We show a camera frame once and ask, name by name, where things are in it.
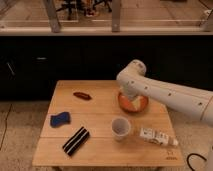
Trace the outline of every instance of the small bottle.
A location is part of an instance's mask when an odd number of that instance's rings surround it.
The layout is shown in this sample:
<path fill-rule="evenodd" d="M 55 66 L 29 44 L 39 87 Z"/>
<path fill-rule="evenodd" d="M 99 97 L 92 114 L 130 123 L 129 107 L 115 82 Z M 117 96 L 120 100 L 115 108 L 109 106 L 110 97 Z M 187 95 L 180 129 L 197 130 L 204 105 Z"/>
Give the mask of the small bottle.
<path fill-rule="evenodd" d="M 178 145 L 177 139 L 172 138 L 163 132 L 153 130 L 151 128 L 141 128 L 140 137 L 148 142 L 156 143 L 163 146 Z"/>

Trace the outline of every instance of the red object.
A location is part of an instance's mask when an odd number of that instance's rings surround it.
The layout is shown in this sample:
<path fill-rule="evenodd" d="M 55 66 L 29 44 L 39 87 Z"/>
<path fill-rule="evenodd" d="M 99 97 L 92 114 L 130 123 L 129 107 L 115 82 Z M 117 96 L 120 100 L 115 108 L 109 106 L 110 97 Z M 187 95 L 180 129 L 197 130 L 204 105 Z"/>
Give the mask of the red object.
<path fill-rule="evenodd" d="M 92 97 L 89 94 L 83 93 L 83 92 L 75 92 L 73 93 L 74 96 L 79 97 L 84 100 L 91 100 Z"/>
<path fill-rule="evenodd" d="M 141 112 L 146 108 L 149 103 L 149 99 L 146 96 L 139 96 L 135 100 L 130 101 L 121 92 L 118 93 L 118 102 L 120 107 L 127 112 Z"/>

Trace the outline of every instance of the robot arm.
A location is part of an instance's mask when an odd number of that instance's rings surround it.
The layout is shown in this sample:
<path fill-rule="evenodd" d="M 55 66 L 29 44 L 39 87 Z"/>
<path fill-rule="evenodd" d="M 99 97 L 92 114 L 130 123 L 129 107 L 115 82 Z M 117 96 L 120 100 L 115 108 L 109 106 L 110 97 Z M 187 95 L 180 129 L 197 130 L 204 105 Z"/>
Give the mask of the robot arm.
<path fill-rule="evenodd" d="M 130 100 L 145 95 L 213 126 L 213 92 L 149 79 L 145 73 L 144 63 L 133 60 L 117 75 Z"/>

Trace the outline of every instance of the paper cup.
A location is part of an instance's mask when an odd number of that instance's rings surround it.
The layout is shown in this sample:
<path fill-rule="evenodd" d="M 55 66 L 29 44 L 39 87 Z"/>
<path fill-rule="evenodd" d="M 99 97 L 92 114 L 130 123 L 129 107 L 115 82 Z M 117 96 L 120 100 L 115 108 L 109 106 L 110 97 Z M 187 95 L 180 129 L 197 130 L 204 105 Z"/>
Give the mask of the paper cup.
<path fill-rule="evenodd" d="M 130 122 L 124 117 L 117 117 L 112 121 L 112 132 L 115 140 L 124 139 L 131 130 Z"/>

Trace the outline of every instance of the wooden table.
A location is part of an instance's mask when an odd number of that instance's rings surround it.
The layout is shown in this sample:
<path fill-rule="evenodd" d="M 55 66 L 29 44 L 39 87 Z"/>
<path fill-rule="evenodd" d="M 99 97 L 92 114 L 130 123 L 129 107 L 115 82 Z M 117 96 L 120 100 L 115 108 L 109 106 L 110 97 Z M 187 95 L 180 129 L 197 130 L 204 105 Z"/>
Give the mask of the wooden table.
<path fill-rule="evenodd" d="M 34 166 L 181 166 L 179 147 L 162 147 L 139 138 L 141 126 L 163 131 L 175 137 L 166 107 L 149 99 L 148 107 L 129 114 L 120 109 L 116 81 L 59 81 L 34 155 Z M 92 100 L 73 96 L 76 91 L 88 93 Z M 50 126 L 50 116 L 63 111 L 71 114 L 71 124 Z M 124 116 L 132 124 L 130 135 L 123 141 L 113 139 L 111 121 Z M 69 157 L 63 144 L 81 126 L 91 137 Z"/>

